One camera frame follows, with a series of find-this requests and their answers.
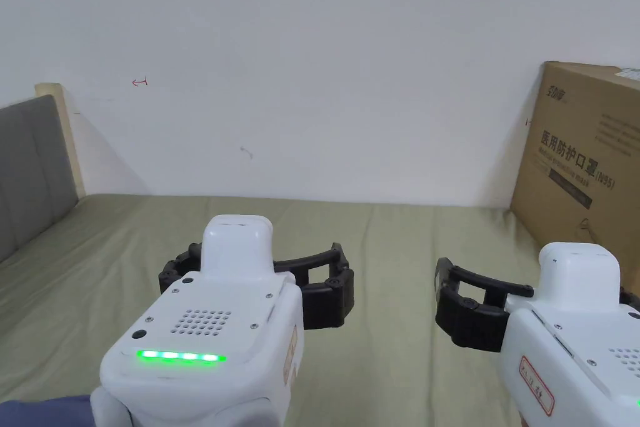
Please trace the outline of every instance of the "gray upholstered headboard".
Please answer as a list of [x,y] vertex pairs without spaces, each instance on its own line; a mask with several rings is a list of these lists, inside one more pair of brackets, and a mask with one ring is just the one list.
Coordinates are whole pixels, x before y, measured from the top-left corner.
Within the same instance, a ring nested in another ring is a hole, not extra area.
[[77,203],[53,96],[0,108],[0,261]]

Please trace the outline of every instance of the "cardboard box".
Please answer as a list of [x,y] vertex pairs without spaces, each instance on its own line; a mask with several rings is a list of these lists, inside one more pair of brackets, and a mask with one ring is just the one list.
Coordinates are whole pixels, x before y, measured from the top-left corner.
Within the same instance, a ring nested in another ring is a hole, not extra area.
[[591,242],[640,294],[640,71],[544,65],[511,210],[540,243]]

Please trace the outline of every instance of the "white wall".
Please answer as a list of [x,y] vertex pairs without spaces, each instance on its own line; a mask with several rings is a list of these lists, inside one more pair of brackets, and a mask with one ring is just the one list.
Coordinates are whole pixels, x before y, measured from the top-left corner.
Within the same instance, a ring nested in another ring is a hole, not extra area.
[[0,103],[65,86],[89,193],[506,206],[539,65],[640,66],[639,5],[0,0]]

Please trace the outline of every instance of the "black plastic bracket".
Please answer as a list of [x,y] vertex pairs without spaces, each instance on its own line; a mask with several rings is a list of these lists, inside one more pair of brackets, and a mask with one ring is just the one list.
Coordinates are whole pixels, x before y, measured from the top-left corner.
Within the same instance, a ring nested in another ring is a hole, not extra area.
[[640,298],[620,287],[620,303],[629,305],[631,308],[640,312]]
[[[190,244],[175,261],[169,261],[158,274],[160,293],[187,272],[201,269],[202,244]],[[323,283],[309,284],[309,271],[324,265],[329,266],[329,277]],[[340,327],[353,309],[353,270],[339,243],[315,256],[288,261],[273,262],[275,272],[291,272],[296,285],[302,291],[302,313],[304,329]]]
[[[460,283],[485,291],[478,303],[458,293]],[[447,258],[436,264],[436,324],[455,345],[500,352],[509,313],[504,310],[508,294],[533,297],[533,287],[510,284],[464,270]]]

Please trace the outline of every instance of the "wooden bed frame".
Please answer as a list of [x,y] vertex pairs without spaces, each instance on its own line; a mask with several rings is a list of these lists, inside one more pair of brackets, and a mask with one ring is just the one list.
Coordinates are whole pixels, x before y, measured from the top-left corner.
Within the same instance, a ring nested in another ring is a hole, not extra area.
[[76,152],[76,145],[74,143],[73,134],[71,132],[71,123],[69,122],[69,111],[66,109],[66,103],[64,102],[64,88],[61,84],[56,83],[39,83],[35,85],[36,97],[53,96],[56,101],[57,114],[60,117],[60,124],[62,126],[62,135],[64,135],[64,143],[66,144],[66,152],[69,155],[69,162],[71,162],[71,172],[74,176],[74,182],[76,184],[76,192],[78,198],[82,198],[86,195],[84,190],[84,184],[82,181],[82,175],[80,172],[80,164],[78,163],[78,154]]

